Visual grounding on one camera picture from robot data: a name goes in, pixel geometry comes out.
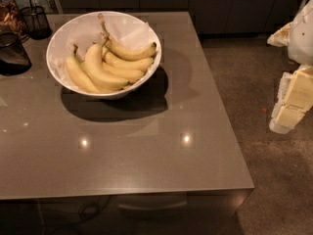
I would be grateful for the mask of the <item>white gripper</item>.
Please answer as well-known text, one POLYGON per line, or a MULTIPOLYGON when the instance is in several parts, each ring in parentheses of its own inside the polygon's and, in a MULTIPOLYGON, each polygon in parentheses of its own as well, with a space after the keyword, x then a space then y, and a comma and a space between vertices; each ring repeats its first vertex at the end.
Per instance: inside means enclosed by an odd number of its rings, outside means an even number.
POLYGON ((313 0, 292 23, 271 34, 267 43, 275 47, 288 46, 289 58, 301 64, 294 73, 283 73, 269 123, 273 132, 288 134, 313 107, 313 0))

